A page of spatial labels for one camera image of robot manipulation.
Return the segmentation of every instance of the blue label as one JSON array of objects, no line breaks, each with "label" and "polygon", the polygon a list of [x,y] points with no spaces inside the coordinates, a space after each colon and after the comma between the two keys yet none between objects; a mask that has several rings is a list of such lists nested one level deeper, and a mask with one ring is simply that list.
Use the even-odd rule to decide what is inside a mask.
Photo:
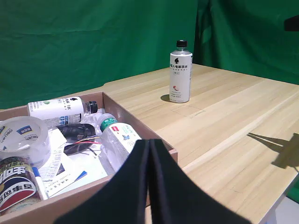
[{"label": "blue label", "polygon": [[59,118],[59,120],[60,125],[67,125],[69,123],[69,116],[62,116]]},{"label": "blue label", "polygon": [[25,134],[25,133],[31,132],[31,131],[32,131],[32,128],[30,127],[30,125],[28,125],[28,126],[22,127],[19,130],[17,130],[17,133]]},{"label": "blue label", "polygon": [[5,126],[2,126],[2,127],[0,128],[0,134],[3,132],[4,129],[5,129]]}]

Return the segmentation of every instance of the paper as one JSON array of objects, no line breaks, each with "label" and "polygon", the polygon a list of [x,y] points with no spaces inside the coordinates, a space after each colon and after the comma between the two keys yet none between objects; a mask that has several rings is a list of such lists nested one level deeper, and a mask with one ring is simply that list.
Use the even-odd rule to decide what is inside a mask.
[{"label": "paper", "polygon": [[81,166],[78,166],[63,153],[57,175],[53,179],[43,180],[46,193],[49,197],[54,196],[58,192],[61,193],[62,189],[74,183],[82,173],[86,175]]},{"label": "paper", "polygon": [[77,180],[65,189],[61,190],[58,194],[76,189],[107,176],[107,173],[104,170],[98,157],[98,155],[102,153],[100,146],[101,145],[99,144],[93,144],[92,146],[90,146],[90,148],[96,153],[96,155],[90,150],[85,150],[81,153],[69,156],[69,158],[75,164],[80,165],[84,169],[84,171],[87,172],[87,175],[82,179]]},{"label": "paper", "polygon": [[38,169],[43,181],[52,179],[56,176],[61,163],[64,145],[66,143],[65,137],[57,128],[49,130],[49,141],[51,146],[50,158],[41,168]]}]

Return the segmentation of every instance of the gray floor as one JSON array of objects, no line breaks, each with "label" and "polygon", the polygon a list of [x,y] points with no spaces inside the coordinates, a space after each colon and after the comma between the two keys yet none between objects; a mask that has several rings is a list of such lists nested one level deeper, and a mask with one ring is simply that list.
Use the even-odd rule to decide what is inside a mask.
[{"label": "gray floor", "polygon": [[269,220],[267,224],[299,224],[299,204],[289,198],[284,198],[275,210],[275,220]]}]

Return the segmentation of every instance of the can label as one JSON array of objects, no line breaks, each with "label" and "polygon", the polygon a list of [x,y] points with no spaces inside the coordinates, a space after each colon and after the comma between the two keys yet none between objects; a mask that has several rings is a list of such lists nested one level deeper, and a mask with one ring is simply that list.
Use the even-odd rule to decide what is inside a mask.
[{"label": "can label", "polygon": [[0,214],[41,201],[34,175],[24,158],[9,157],[0,162]]}]

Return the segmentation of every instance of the red wire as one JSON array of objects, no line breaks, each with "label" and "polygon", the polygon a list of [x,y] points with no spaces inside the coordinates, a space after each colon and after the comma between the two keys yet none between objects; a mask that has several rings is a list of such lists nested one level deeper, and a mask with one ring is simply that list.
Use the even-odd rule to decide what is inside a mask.
[{"label": "red wire", "polygon": [[92,143],[92,144],[101,144],[101,143],[99,143],[99,142],[96,142],[96,141],[80,141],[80,142],[75,142],[74,144],[81,144],[81,143],[88,143],[88,144],[90,144],[90,143]]}]

